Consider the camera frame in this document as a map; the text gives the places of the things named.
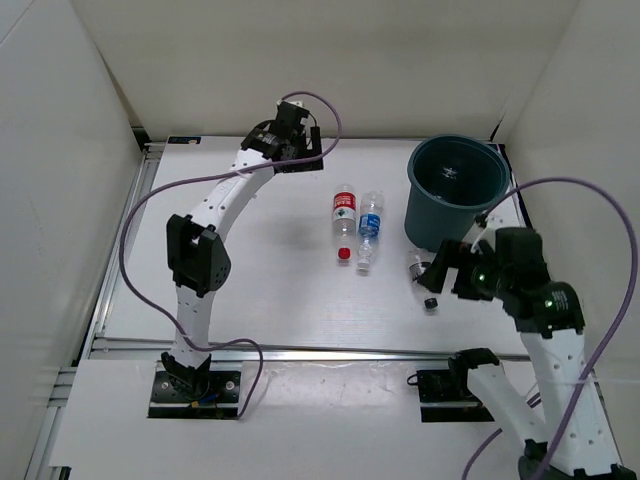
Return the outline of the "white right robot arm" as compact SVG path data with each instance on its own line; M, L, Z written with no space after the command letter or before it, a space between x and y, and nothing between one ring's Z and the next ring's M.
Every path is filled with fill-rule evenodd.
M442 291L450 269L452 292L465 300L501 301L528 352L543 418L515 390L488 348L448 360L449 387L476 398L522 453L522 479L634 479L622 465L605 409L585 357L585 321L571 285L551 279L542 238L533 229L501 228L493 242L445 240L419 284Z

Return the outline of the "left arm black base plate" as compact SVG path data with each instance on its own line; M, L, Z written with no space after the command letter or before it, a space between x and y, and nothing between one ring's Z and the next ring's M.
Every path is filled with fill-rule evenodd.
M182 395L170 375L157 365L147 409L150 419L233 420L239 413L242 366L213 362L204 394L199 399Z

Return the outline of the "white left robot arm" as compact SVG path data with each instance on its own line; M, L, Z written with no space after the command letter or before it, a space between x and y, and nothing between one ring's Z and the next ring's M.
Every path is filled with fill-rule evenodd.
M211 391L211 355L203 350L215 292L227 280L231 260L226 237L240 213L277 172L301 170L286 165L322 151L317 126L307 128L311 117L300 101L281 101L276 117L263 122L241 142L230 171L189 214L174 214L167 222L167 257L176 286L176 329L170 351L161 355L173 388L187 401L198 401Z

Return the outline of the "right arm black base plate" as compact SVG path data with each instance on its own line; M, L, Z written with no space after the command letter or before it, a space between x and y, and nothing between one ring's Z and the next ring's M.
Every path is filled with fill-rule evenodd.
M407 377L406 384L417 389L422 423L494 421L475 396L457 388L448 370L417 370Z

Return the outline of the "blue label white cap bottle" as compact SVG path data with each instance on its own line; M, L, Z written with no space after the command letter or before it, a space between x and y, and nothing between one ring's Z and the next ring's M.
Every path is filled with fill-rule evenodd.
M448 182L454 182L463 177L460 168L455 165L443 165L440 170L441 177Z

